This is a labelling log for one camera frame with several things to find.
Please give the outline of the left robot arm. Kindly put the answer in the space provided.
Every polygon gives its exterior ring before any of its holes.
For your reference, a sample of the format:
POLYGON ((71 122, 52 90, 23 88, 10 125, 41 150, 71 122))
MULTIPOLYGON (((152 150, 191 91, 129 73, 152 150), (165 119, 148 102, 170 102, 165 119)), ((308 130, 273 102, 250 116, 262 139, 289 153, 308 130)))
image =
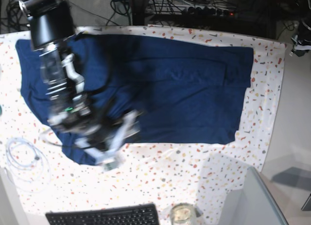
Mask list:
POLYGON ((295 51, 311 49, 311 0, 293 0, 299 11, 296 33, 292 36, 295 51))

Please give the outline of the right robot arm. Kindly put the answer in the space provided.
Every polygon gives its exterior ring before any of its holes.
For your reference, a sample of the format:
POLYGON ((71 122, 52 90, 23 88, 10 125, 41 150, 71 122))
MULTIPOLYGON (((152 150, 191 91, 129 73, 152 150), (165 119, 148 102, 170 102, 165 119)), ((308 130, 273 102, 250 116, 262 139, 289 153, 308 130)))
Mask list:
POLYGON ((75 55, 67 40, 75 28, 67 0, 14 0, 27 17, 32 48, 41 51, 41 73, 51 101, 48 123, 61 132, 82 136, 76 146, 116 150, 122 140, 105 114, 95 111, 85 91, 85 79, 75 70, 75 55))

